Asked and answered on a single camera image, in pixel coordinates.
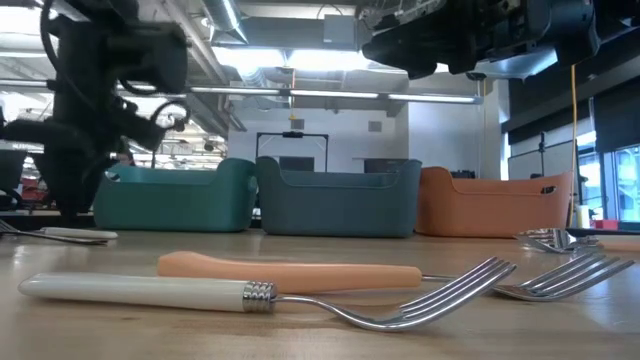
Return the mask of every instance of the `gray bin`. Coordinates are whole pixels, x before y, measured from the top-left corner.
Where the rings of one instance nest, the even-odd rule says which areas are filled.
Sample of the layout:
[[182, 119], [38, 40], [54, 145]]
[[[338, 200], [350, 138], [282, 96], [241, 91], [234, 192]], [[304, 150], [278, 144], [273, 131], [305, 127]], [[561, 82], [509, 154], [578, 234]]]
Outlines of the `gray bin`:
[[422, 163], [397, 173], [341, 174], [280, 170], [256, 160], [262, 228], [269, 234], [408, 237], [416, 223]]

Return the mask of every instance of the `wooden table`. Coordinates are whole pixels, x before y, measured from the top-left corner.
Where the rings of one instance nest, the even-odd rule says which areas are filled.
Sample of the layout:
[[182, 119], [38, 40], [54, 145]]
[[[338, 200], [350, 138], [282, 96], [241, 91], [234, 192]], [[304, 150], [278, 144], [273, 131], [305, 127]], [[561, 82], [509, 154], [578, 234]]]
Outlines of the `wooden table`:
[[[230, 259], [418, 266], [460, 274], [490, 256], [519, 265], [523, 281], [567, 256], [527, 252], [511, 240], [296, 238], [243, 234], [121, 233], [109, 247], [35, 239], [0, 242], [0, 359], [637, 359], [640, 266], [559, 303], [479, 298], [409, 333], [375, 333], [303, 305], [274, 315], [43, 301], [20, 295], [44, 271], [154, 275], [159, 255], [193, 250]], [[617, 254], [638, 258], [640, 253]], [[325, 295], [343, 304], [397, 303], [416, 291]]]

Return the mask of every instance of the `storage bin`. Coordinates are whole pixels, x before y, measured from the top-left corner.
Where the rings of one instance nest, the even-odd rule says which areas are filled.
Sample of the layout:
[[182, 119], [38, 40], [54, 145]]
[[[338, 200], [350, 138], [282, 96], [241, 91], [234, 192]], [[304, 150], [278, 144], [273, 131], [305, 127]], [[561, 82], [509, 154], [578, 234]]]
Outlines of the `storage bin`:
[[225, 159], [216, 171], [116, 165], [94, 201], [105, 229], [234, 232], [249, 227], [257, 191], [255, 164]]
[[[432, 236], [510, 238], [526, 230], [565, 228], [572, 173], [532, 180], [453, 179], [422, 169], [416, 232]], [[543, 194], [543, 189], [555, 190]]]
[[416, 220], [421, 163], [390, 174], [281, 170], [259, 157], [262, 228], [269, 234], [407, 237]]

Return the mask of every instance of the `white knife handle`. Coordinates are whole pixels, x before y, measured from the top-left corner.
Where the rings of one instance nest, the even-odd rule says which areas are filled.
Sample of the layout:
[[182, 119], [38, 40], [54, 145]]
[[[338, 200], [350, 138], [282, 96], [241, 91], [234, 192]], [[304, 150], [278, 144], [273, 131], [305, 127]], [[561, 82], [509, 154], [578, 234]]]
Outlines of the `white knife handle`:
[[29, 296], [186, 309], [269, 312], [275, 286], [252, 281], [44, 273], [19, 286]]
[[105, 239], [112, 240], [118, 238], [118, 233], [113, 231], [97, 231], [97, 230], [83, 230], [83, 229], [68, 229], [68, 228], [42, 228], [42, 232], [45, 235], [52, 236], [65, 236], [85, 239]]

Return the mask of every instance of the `metal ferrule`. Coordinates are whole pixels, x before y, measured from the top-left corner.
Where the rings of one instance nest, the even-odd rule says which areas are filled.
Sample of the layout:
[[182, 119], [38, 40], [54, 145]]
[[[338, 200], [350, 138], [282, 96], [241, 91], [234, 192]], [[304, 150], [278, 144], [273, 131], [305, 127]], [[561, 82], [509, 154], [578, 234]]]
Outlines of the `metal ferrule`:
[[242, 292], [242, 307], [245, 312], [269, 313], [276, 295], [275, 284], [249, 281]]

